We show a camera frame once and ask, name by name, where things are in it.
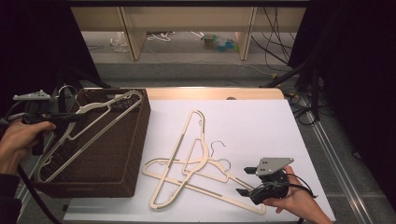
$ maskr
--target white table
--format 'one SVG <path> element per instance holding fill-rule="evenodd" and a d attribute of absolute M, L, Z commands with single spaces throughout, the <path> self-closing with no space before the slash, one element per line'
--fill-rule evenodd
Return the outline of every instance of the white table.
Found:
<path fill-rule="evenodd" d="M 226 146 L 214 144 L 213 158 L 227 159 L 231 164 L 230 173 L 257 187 L 260 179 L 245 174 L 245 167 L 257 166 L 261 157 L 294 158 L 291 166 L 295 173 L 310 185 L 318 195 L 316 200 L 320 207 L 331 220 L 335 220 L 286 100 L 150 100 L 150 105 L 151 117 L 141 165 L 156 158 L 170 158 L 187 116 L 193 109 L 198 109 L 205 115 L 206 144 L 210 149 L 211 143 L 219 140 Z M 191 120 L 191 124 L 189 129 L 199 131 L 198 122 Z M 181 147 L 177 157 L 185 159 L 186 150 Z M 161 174 L 163 167 L 159 165 L 158 168 Z M 175 170 L 169 174 L 181 176 Z M 158 182 L 156 178 L 139 174 L 133 198 L 73 199 L 64 220 L 111 223 L 298 220 L 287 211 L 276 214 L 271 207 L 267 207 L 264 215 L 258 215 L 191 189 L 183 189 L 170 206 L 151 209 L 149 200 Z M 220 184 L 197 175 L 189 183 L 254 205 L 249 198 L 237 194 L 235 189 L 241 186 L 233 181 Z M 161 192 L 160 198 L 166 199 L 170 193 Z"/>

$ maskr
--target person's right hand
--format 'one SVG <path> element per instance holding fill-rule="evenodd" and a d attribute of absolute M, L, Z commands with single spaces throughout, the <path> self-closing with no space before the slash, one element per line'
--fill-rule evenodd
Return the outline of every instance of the person's right hand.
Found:
<path fill-rule="evenodd" d="M 300 181 L 293 176 L 294 172 L 290 166 L 285 166 L 284 170 L 287 174 L 291 174 L 288 175 L 288 179 L 291 184 L 301 185 Z M 277 213 L 286 209 L 297 217 L 301 217 L 314 223 L 332 223 L 312 196 L 303 189 L 289 187 L 288 195 L 285 198 L 270 198 L 264 200 L 262 203 L 276 207 Z"/>

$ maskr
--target floor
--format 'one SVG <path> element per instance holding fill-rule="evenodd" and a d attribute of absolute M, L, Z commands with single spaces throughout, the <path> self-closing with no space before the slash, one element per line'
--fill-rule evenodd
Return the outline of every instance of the floor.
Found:
<path fill-rule="evenodd" d="M 233 33 L 210 34 L 235 41 Z M 253 36 L 264 49 L 286 61 L 288 55 L 276 44 L 279 40 L 274 35 L 272 40 L 276 43 L 268 43 L 265 37 L 270 35 L 257 33 Z M 276 57 L 264 53 L 264 49 L 254 42 L 250 44 L 247 60 L 241 61 L 235 49 L 218 51 L 214 47 L 205 46 L 200 37 L 190 32 L 170 33 L 165 37 L 157 35 L 162 40 L 155 37 L 148 39 L 139 60 L 133 62 L 129 53 L 120 52 L 125 48 L 120 46 L 115 49 L 115 46 L 110 45 L 110 42 L 115 43 L 117 40 L 117 33 L 83 33 L 83 36 L 102 80 L 116 87 L 257 88 L 290 70 Z M 295 34 L 280 34 L 280 37 L 282 45 L 292 47 Z M 290 78 L 278 88 L 286 95 L 294 94 L 293 85 L 297 78 Z M 298 97 L 286 98 L 290 99 L 293 110 L 309 104 L 309 92 L 299 92 Z M 320 95 L 320 103 L 326 105 L 325 94 Z M 334 211 L 336 223 L 396 223 L 395 212 L 370 171 L 353 154 L 354 148 L 331 108 L 325 106 L 320 110 L 320 121 L 315 125 L 306 125 L 311 121 L 309 114 L 305 113 L 296 119 Z M 40 195 L 54 215 L 62 220 L 70 200 Z M 50 222 L 31 199 L 21 215 L 20 223 Z"/>

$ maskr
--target wicker basket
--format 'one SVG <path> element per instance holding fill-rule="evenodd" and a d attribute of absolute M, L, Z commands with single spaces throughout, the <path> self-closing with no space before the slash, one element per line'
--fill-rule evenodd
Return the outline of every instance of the wicker basket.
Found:
<path fill-rule="evenodd" d="M 83 90 L 78 94 L 77 100 L 80 105 L 104 103 L 127 91 L 130 90 Z M 136 91 L 143 94 L 139 106 L 104 132 L 54 179 L 49 182 L 34 181 L 35 187 L 54 198 L 134 196 L 150 114 L 146 91 Z M 43 167 L 41 176 L 52 174 L 138 98 L 136 96 L 116 102 L 111 106 L 110 112 L 82 136 L 74 141 L 66 140 L 52 155 L 50 164 Z M 78 106 L 75 105 L 72 112 L 77 109 Z M 98 108 L 87 112 L 87 118 L 79 121 L 73 132 L 79 132 L 91 124 L 105 110 Z"/>

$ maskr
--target person's left hand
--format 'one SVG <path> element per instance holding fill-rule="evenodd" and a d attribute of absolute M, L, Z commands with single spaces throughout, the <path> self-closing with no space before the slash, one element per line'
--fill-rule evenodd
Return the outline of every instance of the person's left hand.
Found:
<path fill-rule="evenodd" d="M 37 124 L 23 124 L 20 119 L 13 121 L 0 142 L 0 174 L 15 175 L 21 159 L 30 148 L 38 144 L 35 137 L 55 128 L 56 126 L 48 121 Z"/>

